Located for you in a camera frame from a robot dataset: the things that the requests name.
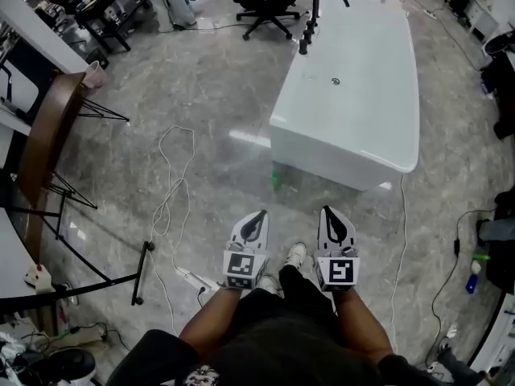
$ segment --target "black faucet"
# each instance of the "black faucet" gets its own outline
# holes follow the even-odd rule
[[[348,0],[343,0],[346,7],[350,7]],[[306,30],[303,32],[304,38],[299,41],[299,53],[301,55],[307,54],[307,45],[311,44],[311,35],[315,33],[315,27],[318,26],[316,19],[319,17],[319,0],[313,0],[313,12],[311,13],[311,20],[306,22]]]

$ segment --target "white cable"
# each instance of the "white cable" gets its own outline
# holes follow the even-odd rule
[[[192,156],[190,157],[190,159],[187,161],[186,166],[184,166],[183,175],[179,179],[176,179],[174,182],[171,181],[171,164],[170,164],[170,161],[168,160],[167,156],[164,154],[163,149],[161,148],[161,143],[163,142],[163,139],[173,129],[181,129],[181,130],[190,132],[192,134],[192,145],[193,145],[193,153],[192,153]],[[172,245],[172,243],[170,241],[169,242],[170,242],[170,247],[171,247],[171,265],[174,267],[175,271],[178,274],[180,274],[182,276],[186,276],[186,273],[183,272],[182,270],[180,270],[175,265],[175,254],[177,253],[177,248],[179,247],[180,242],[183,239],[184,226],[186,225],[187,218],[190,216],[190,212],[192,211],[191,202],[190,202],[190,190],[189,190],[189,186],[187,184],[187,180],[184,178],[184,176],[186,175],[187,168],[189,167],[190,163],[192,162],[193,158],[195,157],[195,131],[192,130],[192,129],[188,129],[186,127],[181,127],[179,125],[173,125],[159,139],[159,152],[161,153],[163,158],[166,160],[167,165],[168,165],[168,190],[167,190],[167,193],[164,195],[163,201],[161,202],[160,205],[158,205],[156,207],[156,209],[154,211],[154,214],[152,216],[152,227],[150,229],[150,241],[152,241],[152,238],[154,237],[154,234],[156,236],[165,236],[168,233],[168,230],[170,229],[170,222],[171,222],[171,213],[170,213],[170,208],[168,207],[168,200],[170,199],[170,197],[173,196],[173,194],[179,188],[179,186],[182,183],[184,183],[186,185],[187,213],[186,213],[186,215],[184,217],[184,221],[183,221],[183,224],[182,224],[181,229],[180,229],[180,235],[179,235],[179,240],[177,241],[177,244],[174,246],[174,245]],[[167,212],[167,226],[160,233],[160,232],[158,232],[156,230],[155,226],[163,218],[163,210],[165,208],[166,208],[166,212]],[[170,316],[171,316],[171,327],[172,327],[175,335],[178,336],[177,330],[175,329],[174,311],[173,311],[173,307],[171,305],[170,298],[168,297],[167,287],[165,286],[163,279],[158,274],[158,270],[157,270],[157,268],[155,266],[155,261],[154,261],[154,257],[152,256],[152,253],[149,252],[149,254],[150,254],[150,258],[152,259],[152,265],[154,266],[154,274],[158,278],[158,280],[161,282],[161,285],[163,286],[164,295],[167,298],[168,308],[170,309]]]
[[[402,250],[401,254],[401,261],[399,261],[399,267],[397,269],[397,275],[395,276],[395,284],[393,285],[393,292],[392,297],[389,300],[390,305],[392,306],[392,318],[389,321],[390,325],[392,326],[392,332],[393,332],[393,345],[395,346],[395,353],[398,353],[398,346],[397,346],[397,332],[395,330],[395,306],[393,305],[393,298],[395,296],[395,291],[397,290],[397,284],[399,282],[399,275],[401,274],[402,269],[402,261],[404,260],[404,253],[406,253],[406,248],[408,247],[408,237],[406,235],[406,220],[408,217],[408,212],[406,210],[406,195],[404,193],[404,175],[401,177],[401,193],[402,193],[402,206],[404,207],[404,249]]]

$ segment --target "person's left arm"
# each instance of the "person's left arm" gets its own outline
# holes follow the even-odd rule
[[[200,357],[206,356],[227,332],[240,297],[241,290],[219,289],[187,323],[179,339],[192,346]]]

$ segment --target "bathtub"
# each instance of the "bathtub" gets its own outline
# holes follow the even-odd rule
[[[406,13],[373,0],[320,0],[270,118],[272,159],[357,190],[418,161],[417,68]]]

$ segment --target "floor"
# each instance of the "floor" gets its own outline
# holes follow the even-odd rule
[[[408,245],[394,304],[398,352],[419,364],[438,329],[431,300],[453,265],[456,220],[467,210],[493,207],[495,195],[513,185],[513,149],[509,140],[496,139],[496,106],[481,92],[478,72],[442,24],[413,0],[378,1],[406,10],[418,66],[420,155],[417,168],[404,179]],[[443,4],[418,1],[430,10]],[[297,1],[301,12],[310,6],[310,0]],[[193,7],[200,28],[233,24],[239,9],[232,0],[199,0]],[[479,67],[484,62],[479,42],[447,9],[435,14]],[[294,38],[299,37],[304,21],[286,23]],[[133,273],[142,243],[150,236],[152,214],[167,190],[159,139],[172,125],[188,127],[195,130],[196,147],[186,176],[191,214],[176,264],[220,281],[232,226],[265,208],[271,216],[270,272],[276,273],[293,243],[302,240],[315,249],[319,209],[330,204],[356,226],[362,260],[357,289],[392,339],[390,296],[404,245],[400,184],[358,192],[270,160],[268,119],[297,42],[286,41],[271,25],[260,27],[248,42],[241,39],[243,27],[170,34],[158,34],[152,27],[130,36],[131,52],[109,58],[109,82],[91,96],[129,117],[130,123],[77,119],[64,147],[59,172],[98,204],[97,211],[68,205],[65,236],[109,276]],[[178,178],[192,155],[191,134],[172,130],[163,151],[171,159],[171,178]],[[278,190],[271,180],[274,168],[281,176]],[[154,238],[154,258],[180,331],[199,308],[197,290],[171,263],[187,213],[184,186],[170,207],[170,231]],[[461,223],[459,264],[435,305],[444,330],[459,324],[456,352],[462,359],[476,348],[500,293],[483,277],[475,294],[464,290],[476,251],[476,220],[470,215]],[[73,285],[98,282],[49,234],[43,262],[53,276]],[[302,271],[314,278],[311,259]],[[73,322],[107,322],[130,346],[151,328],[171,331],[167,301],[150,259],[142,306],[130,305],[132,289],[127,283],[81,296],[80,305],[70,310]],[[97,357],[103,380],[125,353],[116,339],[112,342],[113,348]]]

